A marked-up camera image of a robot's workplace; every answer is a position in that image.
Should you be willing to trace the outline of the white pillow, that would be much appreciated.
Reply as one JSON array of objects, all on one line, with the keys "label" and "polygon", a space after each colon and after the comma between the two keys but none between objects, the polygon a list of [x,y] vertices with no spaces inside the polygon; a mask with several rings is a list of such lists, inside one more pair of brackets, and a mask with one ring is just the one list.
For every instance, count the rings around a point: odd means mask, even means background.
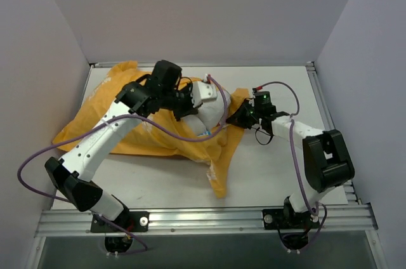
[{"label": "white pillow", "polygon": [[204,131],[212,131],[219,123],[224,114],[224,104],[222,96],[217,89],[217,99],[212,102],[203,103],[198,108],[197,115],[189,115],[181,120],[197,136]]}]

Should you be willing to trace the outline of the orange pillowcase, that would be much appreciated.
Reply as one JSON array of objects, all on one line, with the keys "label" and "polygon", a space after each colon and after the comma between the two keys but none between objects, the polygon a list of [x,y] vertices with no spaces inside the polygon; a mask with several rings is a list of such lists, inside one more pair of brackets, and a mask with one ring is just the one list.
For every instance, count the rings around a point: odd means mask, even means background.
[{"label": "orange pillowcase", "polygon": [[[104,80],[85,99],[74,117],[53,139],[59,149],[70,151],[75,147],[73,138],[96,126],[105,115],[122,87],[145,72],[136,61],[126,61],[113,66]],[[179,155],[210,166],[207,177],[214,194],[223,198],[227,193],[228,169],[243,135],[244,129],[225,125],[214,138],[201,143],[181,141],[179,138],[196,139],[197,136],[181,120],[176,121],[172,112],[161,109],[132,129],[113,149],[113,154],[167,157]]]}]

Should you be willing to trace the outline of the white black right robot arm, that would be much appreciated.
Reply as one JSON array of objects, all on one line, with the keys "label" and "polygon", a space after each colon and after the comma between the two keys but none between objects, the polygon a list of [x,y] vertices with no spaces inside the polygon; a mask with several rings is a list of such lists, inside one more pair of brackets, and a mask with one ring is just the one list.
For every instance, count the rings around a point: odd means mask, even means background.
[{"label": "white black right robot arm", "polygon": [[355,176],[340,131],[317,129],[295,121],[294,114],[277,110],[267,91],[255,90],[253,98],[245,99],[226,122],[243,129],[258,125],[270,138],[289,142],[299,185],[299,193],[286,198],[287,206],[281,212],[289,226],[302,222],[305,212],[316,216],[320,200]]}]

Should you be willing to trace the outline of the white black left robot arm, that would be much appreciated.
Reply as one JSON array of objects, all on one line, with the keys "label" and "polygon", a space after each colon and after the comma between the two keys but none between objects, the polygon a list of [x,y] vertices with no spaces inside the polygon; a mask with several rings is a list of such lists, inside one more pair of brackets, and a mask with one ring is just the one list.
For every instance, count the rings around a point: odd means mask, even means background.
[{"label": "white black left robot arm", "polygon": [[197,107],[214,93],[205,82],[178,85],[181,67],[165,60],[155,64],[151,74],[125,84],[94,128],[60,159],[50,158],[45,168],[68,201],[79,211],[91,210],[105,217],[113,230],[128,222],[124,205],[93,182],[93,176],[113,148],[142,120],[164,108],[175,115],[196,113]]}]

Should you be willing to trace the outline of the blue white pillow label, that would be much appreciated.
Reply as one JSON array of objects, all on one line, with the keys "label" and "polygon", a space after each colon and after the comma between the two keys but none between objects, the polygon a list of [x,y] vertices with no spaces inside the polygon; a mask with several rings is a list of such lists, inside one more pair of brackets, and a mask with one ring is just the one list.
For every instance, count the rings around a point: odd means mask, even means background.
[{"label": "blue white pillow label", "polygon": [[207,137],[212,137],[212,136],[213,136],[213,131],[207,130],[207,131],[204,131],[201,134],[198,134],[197,138],[207,138]]}]

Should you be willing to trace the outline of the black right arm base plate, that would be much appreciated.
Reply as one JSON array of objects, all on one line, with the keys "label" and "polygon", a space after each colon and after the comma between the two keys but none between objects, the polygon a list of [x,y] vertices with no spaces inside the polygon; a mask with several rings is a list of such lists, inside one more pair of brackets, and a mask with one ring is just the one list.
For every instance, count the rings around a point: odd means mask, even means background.
[{"label": "black right arm base plate", "polygon": [[318,228],[319,221],[313,221],[309,212],[296,213],[290,209],[262,210],[263,225],[266,230],[309,230]]}]

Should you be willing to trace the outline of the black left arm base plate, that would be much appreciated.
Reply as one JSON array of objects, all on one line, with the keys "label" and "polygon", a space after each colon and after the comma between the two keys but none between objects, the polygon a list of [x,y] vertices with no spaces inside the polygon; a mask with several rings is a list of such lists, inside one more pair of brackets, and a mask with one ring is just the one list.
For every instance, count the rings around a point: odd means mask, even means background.
[{"label": "black left arm base plate", "polygon": [[[129,232],[142,233],[148,231],[149,216],[150,213],[148,211],[129,210],[126,213],[120,214],[113,223]],[[104,222],[98,215],[94,214],[90,226],[90,232],[118,233],[121,231],[110,223]]]}]

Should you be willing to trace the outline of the aluminium front rail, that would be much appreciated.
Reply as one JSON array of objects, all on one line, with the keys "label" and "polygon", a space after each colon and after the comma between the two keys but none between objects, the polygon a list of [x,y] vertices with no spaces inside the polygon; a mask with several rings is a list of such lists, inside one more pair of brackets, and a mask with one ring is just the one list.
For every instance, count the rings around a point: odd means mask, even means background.
[{"label": "aluminium front rail", "polygon": [[[213,209],[150,209],[148,231],[152,235],[214,235],[266,233],[260,207]],[[51,210],[42,213],[37,237],[102,237],[120,233],[91,232],[92,215],[74,210]],[[327,206],[323,231],[352,232],[376,230],[377,223],[368,205]]]}]

